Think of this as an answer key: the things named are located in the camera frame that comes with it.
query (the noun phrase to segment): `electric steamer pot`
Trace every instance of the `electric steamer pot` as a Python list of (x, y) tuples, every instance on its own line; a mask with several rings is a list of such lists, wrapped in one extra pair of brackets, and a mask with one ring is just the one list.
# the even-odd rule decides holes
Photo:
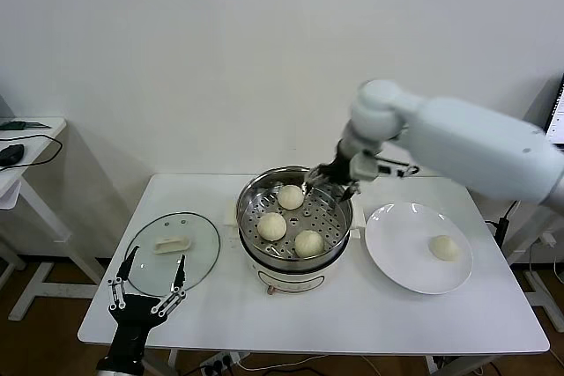
[[(300, 187), (308, 169), (300, 166), (271, 169), (242, 190), (237, 200), (237, 225), (241, 243), (249, 255), (251, 266), (259, 278), (276, 291), (308, 291), (325, 279), (328, 267), (345, 251), (353, 221), (350, 200), (337, 203), (344, 190), (340, 186), (316, 187), (296, 210), (286, 210), (278, 204), (278, 190), (285, 185)], [(257, 230), (265, 213), (281, 214), (286, 220), (286, 235), (277, 241), (263, 239)], [(304, 230), (317, 231), (323, 237), (321, 254), (300, 258), (294, 241)]]

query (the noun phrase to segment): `white wall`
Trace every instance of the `white wall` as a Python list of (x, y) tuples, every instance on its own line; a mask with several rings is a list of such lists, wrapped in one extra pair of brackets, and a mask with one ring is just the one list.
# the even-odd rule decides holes
[[(371, 77), (522, 117), (562, 72), (561, 21), (561, 0), (0, 0), (0, 94), (69, 120), (30, 175), (110, 254), (152, 173), (329, 159)], [(12, 243), (52, 251), (16, 215)]]

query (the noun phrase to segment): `pot handle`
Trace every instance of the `pot handle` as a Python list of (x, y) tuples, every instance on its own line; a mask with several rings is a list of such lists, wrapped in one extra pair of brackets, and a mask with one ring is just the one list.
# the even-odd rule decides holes
[(364, 218), (364, 210), (359, 201), (355, 198), (351, 199), (352, 202), (352, 223), (350, 234), (351, 238), (360, 240), (364, 236), (364, 231), (367, 228), (367, 220)]
[(232, 226), (234, 228), (238, 227), (237, 224), (237, 213), (235, 208), (237, 207), (237, 202), (235, 200), (229, 200), (226, 206), (226, 214), (223, 217), (224, 226)]

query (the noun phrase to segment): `white plate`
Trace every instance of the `white plate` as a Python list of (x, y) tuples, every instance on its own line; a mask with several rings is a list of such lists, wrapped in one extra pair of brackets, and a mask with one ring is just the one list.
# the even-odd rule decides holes
[[(460, 247), (455, 262), (431, 253), (429, 242), (450, 236)], [(472, 250), (452, 221), (416, 203), (387, 204), (368, 219), (366, 244), (375, 263), (391, 280), (422, 294), (443, 294), (461, 286), (472, 272)]]

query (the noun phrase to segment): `computer mouse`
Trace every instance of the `computer mouse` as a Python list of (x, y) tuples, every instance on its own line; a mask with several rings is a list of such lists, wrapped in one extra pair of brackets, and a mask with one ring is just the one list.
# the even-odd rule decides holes
[(0, 166), (16, 165), (24, 157), (24, 145), (13, 144), (0, 151)]

